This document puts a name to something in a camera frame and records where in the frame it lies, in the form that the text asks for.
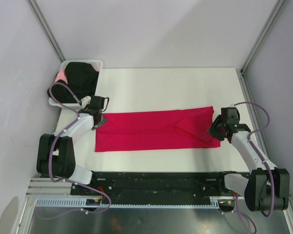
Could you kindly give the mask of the red t shirt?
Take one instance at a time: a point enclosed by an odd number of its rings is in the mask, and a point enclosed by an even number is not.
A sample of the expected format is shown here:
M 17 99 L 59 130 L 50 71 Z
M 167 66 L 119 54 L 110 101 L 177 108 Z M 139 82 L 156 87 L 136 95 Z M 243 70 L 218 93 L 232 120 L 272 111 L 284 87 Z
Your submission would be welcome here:
M 220 141 L 208 134 L 213 107 L 108 113 L 96 131 L 95 152 L 210 149 Z

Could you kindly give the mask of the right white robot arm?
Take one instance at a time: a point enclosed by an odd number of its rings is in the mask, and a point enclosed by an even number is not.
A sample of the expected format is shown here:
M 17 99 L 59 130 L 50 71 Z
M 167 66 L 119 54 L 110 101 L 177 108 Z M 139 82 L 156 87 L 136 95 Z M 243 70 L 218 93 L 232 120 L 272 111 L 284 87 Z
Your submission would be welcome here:
M 216 182 L 220 195 L 234 191 L 244 197 L 250 211 L 285 210 L 289 206 L 290 174 L 278 168 L 251 139 L 251 130 L 240 123 L 236 107 L 225 107 L 208 129 L 208 133 L 219 141 L 227 140 L 241 155 L 249 170 L 246 178 L 239 173 L 227 173 Z

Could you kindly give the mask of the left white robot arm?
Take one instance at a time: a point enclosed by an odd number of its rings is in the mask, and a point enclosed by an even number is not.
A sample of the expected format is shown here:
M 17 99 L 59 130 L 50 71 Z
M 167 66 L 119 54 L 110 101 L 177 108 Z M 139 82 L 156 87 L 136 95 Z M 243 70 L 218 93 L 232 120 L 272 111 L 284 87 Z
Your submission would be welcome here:
M 54 181 L 61 178 L 81 184 L 81 189 L 88 195 L 96 193 L 98 182 L 92 179 L 92 172 L 76 164 L 74 144 L 86 132 L 106 123 L 103 112 L 108 104 L 109 97 L 85 97 L 82 108 L 74 110 L 75 120 L 53 134 L 43 134 L 39 140 L 37 172 Z

